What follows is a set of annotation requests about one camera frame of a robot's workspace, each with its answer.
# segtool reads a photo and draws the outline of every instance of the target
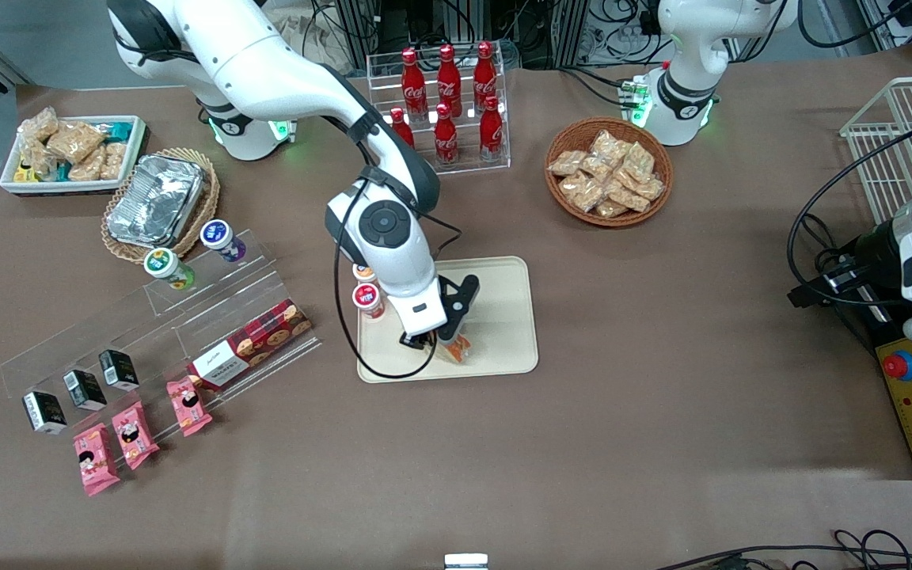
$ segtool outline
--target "pink snack package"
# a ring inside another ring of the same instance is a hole
[[[83,491],[92,497],[119,482],[112,452],[108,449],[108,429],[98,424],[73,439],[79,456],[79,475]]]
[[[213,421],[213,416],[203,408],[203,400],[192,380],[182,378],[178,382],[167,382],[167,396],[174,405],[174,417],[178,419],[181,433],[189,437]]]
[[[131,469],[136,469],[150,454],[160,450],[153,437],[150,436],[146,425],[146,415],[143,414],[143,404],[137,401],[130,405],[126,411],[112,418],[115,433],[119,434],[119,444]]]

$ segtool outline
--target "aluminum foil container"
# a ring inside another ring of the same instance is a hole
[[[108,214],[108,233],[144,248],[174,245],[206,183],[206,170],[195,162],[142,156],[126,194]]]

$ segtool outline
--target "cookie box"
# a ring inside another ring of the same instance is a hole
[[[283,300],[188,365],[188,377],[196,385],[224,390],[249,368],[311,329],[311,321],[290,299]]]

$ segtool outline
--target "white tray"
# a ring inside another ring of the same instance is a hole
[[[115,180],[17,183],[17,181],[13,181],[16,166],[19,166],[19,135],[17,135],[13,140],[13,146],[9,151],[6,165],[2,169],[0,176],[1,187],[7,192],[23,196],[111,194],[113,190],[116,190],[122,184],[124,178],[129,176],[133,166],[136,165],[136,158],[139,156],[143,137],[146,134],[146,123],[135,115],[59,116],[59,120],[85,120],[87,123],[132,123],[133,130],[129,134],[129,145],[127,145],[126,155],[122,159],[122,169],[119,169],[119,177]]]
[[[465,378],[522,374],[537,366],[537,333],[533,322],[530,274],[520,257],[484,257],[477,260],[445,260],[437,263],[440,275],[459,284],[468,274],[481,279],[481,291],[470,307],[463,335],[471,348],[463,364],[438,356],[424,370],[410,378],[381,378],[358,363],[358,376],[369,383],[406,382],[437,378]],[[377,371],[402,374],[424,363],[426,352],[399,344],[403,331],[390,304],[377,321],[358,315],[358,350]]]

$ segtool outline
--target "red button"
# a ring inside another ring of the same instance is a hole
[[[906,358],[898,354],[890,354],[882,361],[882,368],[892,378],[902,378],[910,371]]]

